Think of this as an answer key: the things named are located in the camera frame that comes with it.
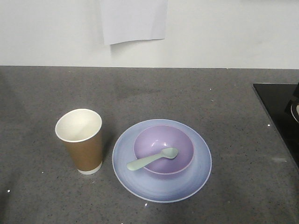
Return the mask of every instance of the white paper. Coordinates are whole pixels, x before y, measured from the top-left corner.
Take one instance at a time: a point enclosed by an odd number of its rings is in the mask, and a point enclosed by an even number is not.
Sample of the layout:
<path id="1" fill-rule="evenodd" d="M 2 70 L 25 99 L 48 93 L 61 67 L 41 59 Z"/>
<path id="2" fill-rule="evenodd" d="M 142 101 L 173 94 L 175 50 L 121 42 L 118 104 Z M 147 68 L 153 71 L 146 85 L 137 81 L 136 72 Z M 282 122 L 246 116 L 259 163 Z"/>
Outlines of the white paper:
<path id="1" fill-rule="evenodd" d="M 168 0 L 101 0 L 104 44 L 164 39 Z"/>

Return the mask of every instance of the induction cooktop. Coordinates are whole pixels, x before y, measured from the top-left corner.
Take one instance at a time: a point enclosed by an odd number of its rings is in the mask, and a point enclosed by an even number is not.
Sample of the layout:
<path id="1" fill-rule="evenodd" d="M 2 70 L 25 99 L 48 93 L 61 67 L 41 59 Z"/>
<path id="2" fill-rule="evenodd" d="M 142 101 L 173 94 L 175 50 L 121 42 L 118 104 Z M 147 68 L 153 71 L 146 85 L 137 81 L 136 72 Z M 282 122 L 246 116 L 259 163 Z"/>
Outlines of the induction cooktop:
<path id="1" fill-rule="evenodd" d="M 253 84 L 273 123 L 299 167 L 299 123 L 291 113 L 299 84 Z"/>

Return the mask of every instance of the brown paper cup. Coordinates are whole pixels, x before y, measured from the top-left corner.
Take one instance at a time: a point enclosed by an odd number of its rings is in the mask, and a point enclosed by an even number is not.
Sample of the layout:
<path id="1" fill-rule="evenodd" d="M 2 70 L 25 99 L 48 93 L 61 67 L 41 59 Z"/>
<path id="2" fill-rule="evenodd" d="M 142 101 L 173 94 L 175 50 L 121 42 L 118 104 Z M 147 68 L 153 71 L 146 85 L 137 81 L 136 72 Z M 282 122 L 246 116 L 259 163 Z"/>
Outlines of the brown paper cup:
<path id="1" fill-rule="evenodd" d="M 56 124 L 55 133 L 62 140 L 78 171 L 93 174 L 102 165 L 102 118 L 88 109 L 65 114 Z"/>

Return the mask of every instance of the mint green spoon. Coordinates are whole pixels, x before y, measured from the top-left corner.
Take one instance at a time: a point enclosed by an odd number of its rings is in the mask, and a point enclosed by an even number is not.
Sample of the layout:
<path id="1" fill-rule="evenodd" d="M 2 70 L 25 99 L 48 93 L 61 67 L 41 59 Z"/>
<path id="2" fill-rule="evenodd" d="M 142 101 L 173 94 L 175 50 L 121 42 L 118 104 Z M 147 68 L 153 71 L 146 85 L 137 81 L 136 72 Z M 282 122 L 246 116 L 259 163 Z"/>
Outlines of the mint green spoon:
<path id="1" fill-rule="evenodd" d="M 150 164 L 151 162 L 158 160 L 162 157 L 165 157 L 167 159 L 174 159 L 177 155 L 178 155 L 177 148 L 165 148 L 165 149 L 162 149 L 161 152 L 158 154 L 150 155 L 150 156 L 129 162 L 127 164 L 127 168 L 131 171 L 135 171 L 142 167 L 145 167 L 146 165 Z"/>

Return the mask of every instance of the white wall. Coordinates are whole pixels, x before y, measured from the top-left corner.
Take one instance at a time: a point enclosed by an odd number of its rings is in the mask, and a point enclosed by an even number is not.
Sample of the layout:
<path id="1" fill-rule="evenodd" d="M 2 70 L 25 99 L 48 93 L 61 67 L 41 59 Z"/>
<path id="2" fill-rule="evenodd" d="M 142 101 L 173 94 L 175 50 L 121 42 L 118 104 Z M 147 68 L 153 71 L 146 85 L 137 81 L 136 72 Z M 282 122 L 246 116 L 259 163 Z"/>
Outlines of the white wall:
<path id="1" fill-rule="evenodd" d="M 0 65 L 299 69 L 299 1 L 169 0 L 165 40 L 104 46 L 100 0 L 1 0 Z"/>

